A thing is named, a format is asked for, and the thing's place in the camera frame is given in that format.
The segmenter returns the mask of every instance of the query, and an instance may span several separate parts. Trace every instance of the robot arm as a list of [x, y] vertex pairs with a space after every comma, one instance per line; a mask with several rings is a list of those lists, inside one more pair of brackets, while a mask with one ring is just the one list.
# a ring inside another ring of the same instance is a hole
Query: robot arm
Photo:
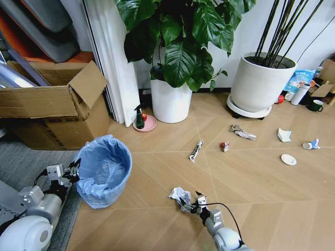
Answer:
[[[79, 180], [79, 166], [80, 159], [67, 168], [61, 164], [48, 166], [37, 177], [34, 186], [24, 187], [18, 193], [21, 197], [18, 203], [24, 206], [24, 211], [0, 224], [0, 251], [47, 250], [69, 188]], [[50, 188], [44, 192], [36, 186], [38, 178], [43, 175], [47, 175], [51, 182]]]
[[183, 211], [196, 213], [203, 221], [207, 231], [212, 236], [218, 251], [253, 251], [242, 241], [241, 235], [234, 230], [225, 227], [222, 220], [222, 212], [218, 209], [209, 211], [207, 208], [207, 198], [197, 192], [198, 198], [192, 205], [187, 205], [180, 198]]

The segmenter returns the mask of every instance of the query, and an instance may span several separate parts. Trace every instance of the green mug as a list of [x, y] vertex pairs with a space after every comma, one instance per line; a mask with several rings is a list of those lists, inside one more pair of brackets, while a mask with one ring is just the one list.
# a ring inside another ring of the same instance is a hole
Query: green mug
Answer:
[[323, 110], [322, 105], [323, 105], [323, 102], [316, 99], [316, 100], [313, 100], [309, 106], [307, 106], [307, 109], [310, 111], [322, 111]]

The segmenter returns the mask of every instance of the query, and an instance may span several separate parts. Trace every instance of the gray carpet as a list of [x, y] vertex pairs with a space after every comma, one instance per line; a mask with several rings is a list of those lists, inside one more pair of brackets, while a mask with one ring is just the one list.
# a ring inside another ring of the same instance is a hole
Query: gray carpet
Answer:
[[[32, 150], [16, 136], [8, 133], [0, 139], [0, 179], [20, 191], [23, 187], [32, 185], [36, 176], [47, 166], [58, 163], [69, 165], [75, 154], [76, 151]], [[42, 190], [46, 190], [47, 178], [41, 177], [38, 184]], [[73, 186], [48, 251], [66, 250], [81, 201]]]

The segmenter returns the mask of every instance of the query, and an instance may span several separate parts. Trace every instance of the white saucer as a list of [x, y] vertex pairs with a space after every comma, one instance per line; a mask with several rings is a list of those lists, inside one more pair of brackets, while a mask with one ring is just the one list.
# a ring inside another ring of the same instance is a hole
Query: white saucer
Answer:
[[281, 159], [286, 165], [294, 166], [297, 164], [297, 160], [289, 154], [283, 154]]
[[255, 119], [266, 117], [267, 115], [269, 115], [272, 109], [272, 106], [270, 106], [269, 108], [258, 111], [258, 112], [244, 111], [235, 105], [235, 103], [232, 101], [231, 94], [229, 94], [227, 98], [227, 105], [230, 108], [230, 110], [236, 112], [237, 114], [248, 117], [248, 118], [255, 118]]

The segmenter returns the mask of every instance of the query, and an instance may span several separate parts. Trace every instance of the white wall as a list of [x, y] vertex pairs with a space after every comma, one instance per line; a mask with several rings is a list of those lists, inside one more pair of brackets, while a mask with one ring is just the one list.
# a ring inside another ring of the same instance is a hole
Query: white wall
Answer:
[[[86, 20], [81, 9], [81, 1], [61, 0], [61, 2], [72, 17], [81, 49], [91, 51], [92, 49], [86, 33]], [[295, 27], [292, 29], [291, 35], [288, 37], [286, 46], [283, 47], [282, 52], [286, 51], [290, 42], [294, 38], [294, 34], [297, 34], [298, 30], [318, 2], [319, 0], [310, 0], [308, 2]], [[242, 21], [235, 31], [234, 45], [229, 58], [227, 58], [225, 51], [222, 51], [209, 43], [209, 52], [213, 56], [213, 67], [215, 71], [218, 71], [222, 67], [223, 70], [228, 72], [228, 77], [220, 75], [216, 78], [217, 87], [231, 87], [241, 56], [245, 53], [256, 51], [272, 4], [273, 0], [257, 0], [255, 7], [250, 12], [242, 15]], [[279, 5], [278, 8], [279, 11], [277, 10], [275, 21], [279, 19], [281, 6]], [[334, 15], [335, 0], [325, 0], [304, 31], [300, 34], [287, 56], [293, 60], [298, 60], [303, 50], [310, 44], [315, 36], [320, 33]], [[265, 42], [265, 48], [267, 48], [267, 45], [270, 43], [271, 36], [275, 30], [275, 25], [273, 25], [270, 30], [268, 40]], [[327, 58], [333, 52], [335, 52], [335, 20], [333, 20], [313, 45], [308, 48], [298, 62], [298, 68], [315, 69], [323, 59]], [[144, 60], [135, 63], [139, 88], [150, 88], [150, 67], [151, 66]]]

